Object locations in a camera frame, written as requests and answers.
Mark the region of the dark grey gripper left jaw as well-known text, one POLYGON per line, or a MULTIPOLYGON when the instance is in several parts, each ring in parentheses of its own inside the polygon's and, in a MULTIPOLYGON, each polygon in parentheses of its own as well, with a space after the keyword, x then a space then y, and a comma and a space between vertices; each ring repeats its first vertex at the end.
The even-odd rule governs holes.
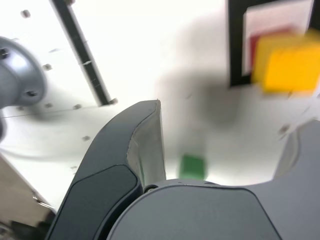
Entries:
POLYGON ((141 101, 98 132, 46 237, 105 240, 145 187, 165 179, 161 102, 141 101))

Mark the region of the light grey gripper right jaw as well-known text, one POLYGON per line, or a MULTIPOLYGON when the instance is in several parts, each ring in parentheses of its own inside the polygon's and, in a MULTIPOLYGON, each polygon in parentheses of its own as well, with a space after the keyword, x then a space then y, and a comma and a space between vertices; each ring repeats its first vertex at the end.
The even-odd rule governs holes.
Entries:
POLYGON ((230 187, 172 184, 132 203, 109 240, 317 240, 320 123, 297 130, 298 158, 271 181, 230 187))

